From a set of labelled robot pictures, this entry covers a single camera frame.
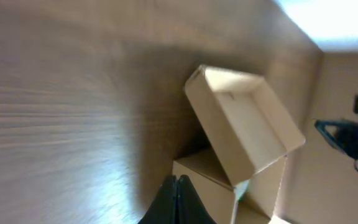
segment cardboard box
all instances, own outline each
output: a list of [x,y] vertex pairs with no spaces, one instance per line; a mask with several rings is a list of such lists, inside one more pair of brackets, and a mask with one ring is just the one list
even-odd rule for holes
[[172,174],[178,178],[189,176],[205,209],[217,224],[268,224],[274,217],[285,159],[256,174],[240,203],[239,197],[247,186],[236,191],[230,185],[212,149],[174,161]]
[[261,76],[202,65],[185,92],[235,189],[305,143]]

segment wood grain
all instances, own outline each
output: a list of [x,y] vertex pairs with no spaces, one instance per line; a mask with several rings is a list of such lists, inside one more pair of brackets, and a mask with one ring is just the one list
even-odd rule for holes
[[200,129],[200,63],[298,123],[321,52],[268,0],[0,0],[0,223],[136,223]]

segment cardboard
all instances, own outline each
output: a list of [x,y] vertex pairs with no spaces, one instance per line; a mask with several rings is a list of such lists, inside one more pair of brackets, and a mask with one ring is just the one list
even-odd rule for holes
[[235,189],[305,143],[261,76],[202,65],[185,92]]
[[175,160],[172,174],[178,178],[189,176],[205,209],[216,223],[264,224],[274,217],[285,159],[253,176],[240,203],[239,198],[247,187],[239,190],[230,185],[212,149]]

